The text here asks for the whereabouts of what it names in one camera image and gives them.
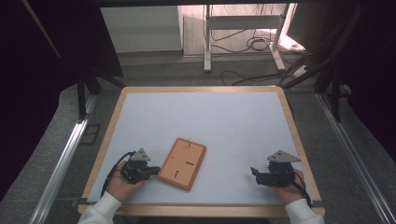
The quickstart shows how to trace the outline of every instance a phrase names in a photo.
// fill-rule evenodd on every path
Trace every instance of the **orange rectangular board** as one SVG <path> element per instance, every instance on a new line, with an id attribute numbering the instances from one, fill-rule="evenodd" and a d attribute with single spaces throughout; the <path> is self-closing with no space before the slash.
<path id="1" fill-rule="evenodd" d="M 169 152 L 158 178 L 190 190 L 206 153 L 206 146 L 178 138 Z"/>

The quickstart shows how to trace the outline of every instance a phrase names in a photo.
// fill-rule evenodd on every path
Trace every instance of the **white stand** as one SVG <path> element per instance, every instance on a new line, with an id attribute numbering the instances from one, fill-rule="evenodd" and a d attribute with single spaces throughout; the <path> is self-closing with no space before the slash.
<path id="1" fill-rule="evenodd" d="M 260 16 L 210 16 L 210 5 L 206 5 L 205 16 L 205 72 L 211 70 L 211 52 L 210 52 L 210 35 L 211 30 L 243 30 L 243 29 L 276 29 L 274 41 L 270 44 L 269 49 L 276 63 L 279 72 L 285 71 L 285 65 L 277 51 L 277 43 L 285 24 L 286 14 L 289 10 L 286 4 L 282 14 L 277 15 L 260 15 Z"/>

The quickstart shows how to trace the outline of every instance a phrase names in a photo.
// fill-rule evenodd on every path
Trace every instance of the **white wall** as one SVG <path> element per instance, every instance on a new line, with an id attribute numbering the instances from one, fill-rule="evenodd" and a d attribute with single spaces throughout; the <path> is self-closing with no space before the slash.
<path id="1" fill-rule="evenodd" d="M 101 10 L 117 53 L 181 50 L 177 7 L 103 7 Z"/>

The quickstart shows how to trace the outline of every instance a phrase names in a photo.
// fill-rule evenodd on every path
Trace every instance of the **wooden table frame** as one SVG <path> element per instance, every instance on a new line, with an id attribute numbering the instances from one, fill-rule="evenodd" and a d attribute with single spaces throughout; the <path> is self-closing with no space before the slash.
<path id="1" fill-rule="evenodd" d="M 88 179 L 82 198 L 88 198 L 92 185 L 102 167 L 111 137 L 116 128 L 117 120 L 120 116 L 124 100 L 128 93 L 132 92 L 277 92 L 283 112 L 290 128 L 290 133 L 296 147 L 298 157 L 304 171 L 306 185 L 311 190 L 311 200 L 320 202 L 320 195 L 305 156 L 303 144 L 297 132 L 294 120 L 290 113 L 289 105 L 285 93 L 279 87 L 126 87 L 122 90 L 120 98 L 114 109 L 112 118 L 106 130 L 103 143 L 100 147 L 96 161 L 92 167 L 91 175 Z M 88 207 L 87 204 L 80 204 L 78 211 L 83 213 Z M 312 208 L 317 214 L 323 215 L 325 209 L 322 206 Z M 117 211 L 117 215 L 137 216 L 137 217 L 286 217 L 287 213 L 283 205 L 185 205 L 185 204 L 123 204 Z"/>

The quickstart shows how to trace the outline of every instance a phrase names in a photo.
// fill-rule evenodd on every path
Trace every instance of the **human hand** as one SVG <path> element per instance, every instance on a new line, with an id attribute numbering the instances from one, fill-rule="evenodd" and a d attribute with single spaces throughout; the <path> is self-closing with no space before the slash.
<path id="1" fill-rule="evenodd" d="M 145 185 L 145 181 L 143 180 L 137 182 L 134 185 L 128 183 L 120 173 L 120 170 L 124 164 L 125 161 L 120 163 L 120 165 L 117 167 L 107 187 L 107 192 L 120 202 L 125 201 L 132 192 L 142 188 Z"/>
<path id="2" fill-rule="evenodd" d="M 300 185 L 300 187 L 305 189 L 303 172 L 294 169 L 294 173 L 295 173 L 294 181 L 298 185 Z M 295 188 L 293 185 L 289 185 L 285 188 L 271 186 L 270 189 L 273 189 L 274 191 L 279 193 L 280 197 L 282 198 L 285 204 L 289 204 L 303 198 L 303 194 L 299 190 L 297 190 L 297 188 Z"/>

